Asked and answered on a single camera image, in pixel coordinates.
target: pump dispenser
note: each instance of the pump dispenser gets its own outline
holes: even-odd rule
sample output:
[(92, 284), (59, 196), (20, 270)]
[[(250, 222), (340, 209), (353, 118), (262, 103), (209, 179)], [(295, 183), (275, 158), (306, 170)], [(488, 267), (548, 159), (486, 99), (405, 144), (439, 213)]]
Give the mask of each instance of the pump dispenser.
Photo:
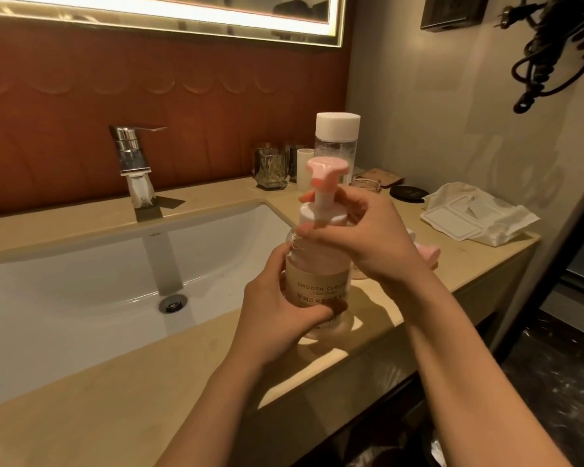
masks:
[[(349, 171), (348, 163), (339, 157), (314, 157), (307, 163), (312, 187), (316, 191), (313, 203), (304, 203), (299, 212), (300, 223), (319, 226), (346, 226), (346, 207), (335, 201), (340, 175)], [(309, 242), (291, 232), (292, 248), (286, 258), (286, 298), (296, 306), (320, 305), (330, 299), (348, 297), (350, 289), (350, 258), (342, 251)], [(314, 328), (307, 337), (320, 339), (341, 325), (342, 318), (333, 319)]]

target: black round compact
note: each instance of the black round compact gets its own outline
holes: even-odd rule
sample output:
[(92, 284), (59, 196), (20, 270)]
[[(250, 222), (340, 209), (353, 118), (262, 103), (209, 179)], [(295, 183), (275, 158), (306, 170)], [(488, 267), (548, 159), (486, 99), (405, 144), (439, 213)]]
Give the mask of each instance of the black round compact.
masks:
[(428, 195), (428, 192), (409, 185), (396, 185), (389, 190), (389, 195), (401, 202), (424, 203), (424, 197)]

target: scalloped wall panel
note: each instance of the scalloped wall panel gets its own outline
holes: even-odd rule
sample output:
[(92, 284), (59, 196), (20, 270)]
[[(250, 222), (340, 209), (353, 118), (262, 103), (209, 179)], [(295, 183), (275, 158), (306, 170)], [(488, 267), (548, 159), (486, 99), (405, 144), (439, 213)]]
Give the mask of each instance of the scalloped wall panel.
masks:
[(157, 190), (247, 175), (259, 141), (311, 147), (316, 113), (344, 110), (349, 58), (350, 42), (0, 20), (0, 214), (126, 195), (111, 124), (168, 126), (140, 135)]

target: white plastic package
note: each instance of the white plastic package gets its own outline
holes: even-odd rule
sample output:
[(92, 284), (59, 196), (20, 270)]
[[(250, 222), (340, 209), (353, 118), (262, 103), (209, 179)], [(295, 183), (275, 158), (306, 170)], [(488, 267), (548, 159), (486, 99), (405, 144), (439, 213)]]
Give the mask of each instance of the white plastic package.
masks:
[(424, 198), (421, 219), (456, 241), (471, 239), (501, 246), (539, 220), (521, 205), (513, 206), (463, 182), (445, 184)]

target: person's right hand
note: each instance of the person's right hand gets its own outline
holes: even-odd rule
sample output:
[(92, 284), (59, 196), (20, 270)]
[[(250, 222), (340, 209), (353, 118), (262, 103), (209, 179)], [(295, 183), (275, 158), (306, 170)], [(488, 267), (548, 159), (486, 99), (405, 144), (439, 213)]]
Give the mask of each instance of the person's right hand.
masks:
[[(300, 196), (313, 202), (314, 192)], [(296, 234), (346, 252), (368, 277), (379, 282), (405, 281), (413, 269), (426, 268), (389, 197), (357, 187), (338, 187), (335, 200), (346, 206), (356, 226), (314, 227), (305, 223)]]

